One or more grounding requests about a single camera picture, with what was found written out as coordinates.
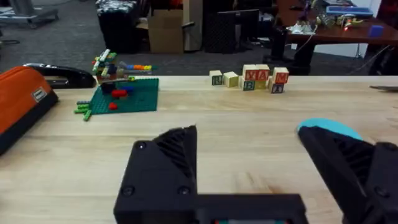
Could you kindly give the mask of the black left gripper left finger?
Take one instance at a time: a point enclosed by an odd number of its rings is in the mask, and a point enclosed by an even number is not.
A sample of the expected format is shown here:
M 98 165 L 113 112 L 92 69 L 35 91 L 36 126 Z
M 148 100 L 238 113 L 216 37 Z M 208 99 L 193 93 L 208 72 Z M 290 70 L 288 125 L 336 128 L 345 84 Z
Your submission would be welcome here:
M 118 224 L 194 223 L 197 128 L 170 129 L 133 144 L 113 214 Z

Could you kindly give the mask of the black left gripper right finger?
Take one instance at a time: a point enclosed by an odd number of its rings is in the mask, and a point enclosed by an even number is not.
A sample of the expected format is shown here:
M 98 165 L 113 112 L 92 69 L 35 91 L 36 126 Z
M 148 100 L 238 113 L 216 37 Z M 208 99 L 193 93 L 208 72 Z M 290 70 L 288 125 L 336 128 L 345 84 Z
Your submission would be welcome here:
M 343 223 L 397 224 L 397 145 L 320 128 L 298 137 L 337 202 Z

